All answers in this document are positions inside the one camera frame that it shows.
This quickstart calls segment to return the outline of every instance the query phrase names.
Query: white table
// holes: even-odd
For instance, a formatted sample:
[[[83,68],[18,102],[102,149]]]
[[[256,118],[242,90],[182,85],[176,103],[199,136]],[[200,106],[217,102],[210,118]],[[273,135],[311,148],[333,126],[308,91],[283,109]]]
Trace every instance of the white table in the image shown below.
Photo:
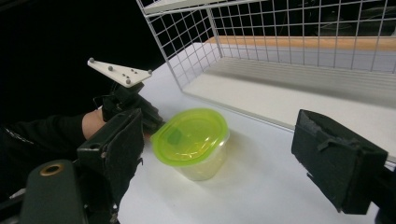
[[[183,94],[166,65],[141,94],[165,120],[193,107],[219,111],[231,130],[228,157],[213,178],[194,182],[158,161],[147,141],[120,205],[121,224],[374,223],[374,204],[366,216],[336,212],[291,154],[292,131]]]

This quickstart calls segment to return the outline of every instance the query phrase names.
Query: black sleeve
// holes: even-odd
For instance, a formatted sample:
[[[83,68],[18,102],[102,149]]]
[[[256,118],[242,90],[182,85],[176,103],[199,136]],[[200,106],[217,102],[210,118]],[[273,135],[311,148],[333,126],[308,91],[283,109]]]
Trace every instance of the black sleeve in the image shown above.
[[[77,158],[85,142],[82,115],[51,116],[31,122],[17,122],[0,132],[0,192],[12,194],[26,185],[27,176],[47,161]]]

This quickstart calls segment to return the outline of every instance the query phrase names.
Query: black glove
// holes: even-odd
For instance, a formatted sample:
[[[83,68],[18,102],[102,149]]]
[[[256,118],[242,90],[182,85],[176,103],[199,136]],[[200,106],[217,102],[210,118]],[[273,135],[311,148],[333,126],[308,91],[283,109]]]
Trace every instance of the black glove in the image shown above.
[[[143,87],[143,83],[131,88],[115,84],[110,94],[102,97],[104,121],[109,121],[122,111],[140,108],[143,114],[143,132],[148,134],[157,132],[163,126],[163,118],[155,106],[138,94]]]

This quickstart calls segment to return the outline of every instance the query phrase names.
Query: wire mesh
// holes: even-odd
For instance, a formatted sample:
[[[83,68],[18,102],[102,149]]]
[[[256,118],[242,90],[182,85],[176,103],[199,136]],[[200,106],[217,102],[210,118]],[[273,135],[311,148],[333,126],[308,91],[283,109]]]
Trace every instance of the wire mesh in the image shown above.
[[[151,14],[158,2],[137,1],[181,89],[222,57],[395,74],[389,0],[196,1]]]

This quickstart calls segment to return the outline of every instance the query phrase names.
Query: black background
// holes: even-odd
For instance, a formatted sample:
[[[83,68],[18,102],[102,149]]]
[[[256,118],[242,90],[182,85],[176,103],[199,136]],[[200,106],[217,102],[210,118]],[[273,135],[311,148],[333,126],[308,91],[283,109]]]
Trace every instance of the black background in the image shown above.
[[[134,0],[28,1],[0,11],[0,121],[76,115],[112,81],[97,61],[156,69],[163,57]]]

